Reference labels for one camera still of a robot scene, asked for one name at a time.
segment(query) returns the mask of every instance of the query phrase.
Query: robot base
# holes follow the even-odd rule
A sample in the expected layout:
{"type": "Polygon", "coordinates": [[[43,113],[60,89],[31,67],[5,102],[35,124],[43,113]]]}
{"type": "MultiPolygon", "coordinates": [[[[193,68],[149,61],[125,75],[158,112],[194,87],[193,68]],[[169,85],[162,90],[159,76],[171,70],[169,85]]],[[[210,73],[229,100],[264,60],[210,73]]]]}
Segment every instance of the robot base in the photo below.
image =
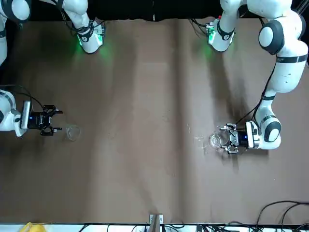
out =
{"type": "Polygon", "coordinates": [[[224,52],[228,49],[229,45],[232,43],[233,41],[233,36],[234,33],[227,39],[227,40],[223,40],[222,36],[219,34],[218,32],[218,27],[217,24],[219,23],[219,19],[215,19],[215,21],[213,22],[213,26],[214,26],[214,32],[212,35],[212,39],[208,40],[209,44],[218,52],[224,52]]]}
{"type": "Polygon", "coordinates": [[[80,39],[80,37],[77,36],[83,50],[88,54],[95,53],[98,50],[98,48],[103,45],[104,42],[105,26],[101,24],[99,25],[96,21],[93,21],[93,27],[94,27],[93,33],[89,37],[89,40],[87,42],[83,41],[83,35],[80,35],[82,39],[80,39]]]}

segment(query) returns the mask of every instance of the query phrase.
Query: robotic arm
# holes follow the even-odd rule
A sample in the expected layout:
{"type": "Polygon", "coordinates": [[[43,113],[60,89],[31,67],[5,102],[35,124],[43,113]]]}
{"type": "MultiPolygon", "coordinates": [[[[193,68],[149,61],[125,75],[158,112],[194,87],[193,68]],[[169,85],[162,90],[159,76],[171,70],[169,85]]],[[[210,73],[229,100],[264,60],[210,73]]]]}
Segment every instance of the robotic arm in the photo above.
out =
{"type": "Polygon", "coordinates": [[[10,19],[16,23],[26,22],[30,16],[31,0],[0,0],[0,65],[7,56],[5,23],[10,19]]]}
{"type": "Polygon", "coordinates": [[[80,44],[86,53],[92,54],[103,44],[105,28],[89,19],[87,0],[41,0],[55,5],[67,13],[73,23],[73,30],[78,33],[80,44]]]}
{"type": "Polygon", "coordinates": [[[41,136],[53,136],[61,128],[51,126],[52,117],[63,112],[54,105],[42,106],[42,112],[33,112],[31,102],[24,101],[22,114],[16,109],[12,93],[0,90],[0,131],[15,131],[17,137],[29,129],[40,130],[41,136]]]}
{"type": "MultiPolygon", "coordinates": [[[[73,23],[73,30],[78,33],[80,44],[86,53],[94,53],[103,44],[105,27],[89,19],[86,12],[87,0],[42,1],[53,4],[68,14],[73,23]]],[[[31,0],[0,0],[0,65],[7,57],[6,20],[24,23],[29,19],[30,11],[31,0]]]]}
{"type": "Polygon", "coordinates": [[[260,46],[276,55],[276,64],[267,81],[260,102],[254,109],[253,120],[246,122],[245,130],[227,123],[220,130],[227,131],[229,141],[223,145],[229,154],[238,153],[238,146],[246,148],[275,149],[281,143],[281,123],[271,109],[276,93],[292,91],[299,83],[307,57],[308,47],[299,38],[305,31],[305,20],[291,10],[292,0],[221,0],[222,18],[208,25],[210,44],[225,51],[234,34],[238,8],[248,5],[248,10],[268,19],[259,33],[260,46]]]}

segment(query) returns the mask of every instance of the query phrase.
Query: yellow object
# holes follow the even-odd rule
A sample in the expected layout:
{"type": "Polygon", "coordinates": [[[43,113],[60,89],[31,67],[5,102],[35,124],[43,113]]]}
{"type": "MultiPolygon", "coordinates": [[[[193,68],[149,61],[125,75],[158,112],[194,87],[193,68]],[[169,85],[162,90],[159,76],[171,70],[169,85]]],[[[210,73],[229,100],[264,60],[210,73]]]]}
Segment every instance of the yellow object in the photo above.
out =
{"type": "Polygon", "coordinates": [[[43,225],[33,225],[29,222],[20,232],[46,232],[43,225]]]}

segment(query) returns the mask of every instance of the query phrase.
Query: brown table surface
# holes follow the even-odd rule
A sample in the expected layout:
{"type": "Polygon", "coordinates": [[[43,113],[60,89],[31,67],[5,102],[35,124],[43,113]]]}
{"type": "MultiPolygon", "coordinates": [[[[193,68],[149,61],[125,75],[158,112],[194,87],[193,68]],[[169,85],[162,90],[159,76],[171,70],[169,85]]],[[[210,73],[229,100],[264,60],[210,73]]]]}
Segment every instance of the brown table surface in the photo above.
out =
{"type": "MultiPolygon", "coordinates": [[[[234,43],[217,53],[187,20],[108,22],[105,45],[87,55],[62,22],[25,24],[5,81],[55,104],[65,114],[53,125],[82,134],[1,133],[0,221],[146,223],[161,213],[165,223],[254,223],[267,203],[308,200],[307,67],[273,103],[278,149],[223,159],[207,146],[260,98],[275,63],[259,47],[260,28],[240,20],[234,43]]],[[[261,222],[278,223],[286,207],[261,222]]],[[[286,223],[308,213],[294,208],[286,223]]]]}

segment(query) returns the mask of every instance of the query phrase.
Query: transparent cup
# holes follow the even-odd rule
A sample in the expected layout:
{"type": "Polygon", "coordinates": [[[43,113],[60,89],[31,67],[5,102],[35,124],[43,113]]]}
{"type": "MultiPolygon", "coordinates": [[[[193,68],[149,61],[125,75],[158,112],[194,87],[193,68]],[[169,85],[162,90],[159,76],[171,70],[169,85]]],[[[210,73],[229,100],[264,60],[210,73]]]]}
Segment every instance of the transparent cup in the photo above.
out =
{"type": "Polygon", "coordinates": [[[67,134],[67,138],[70,141],[76,141],[78,140],[80,134],[81,134],[81,129],[76,126],[76,125],[67,125],[66,126],[66,134],[67,134]]]}
{"type": "Polygon", "coordinates": [[[229,141],[229,134],[225,130],[219,130],[211,134],[208,138],[210,147],[218,149],[221,146],[227,144],[229,141]]]}

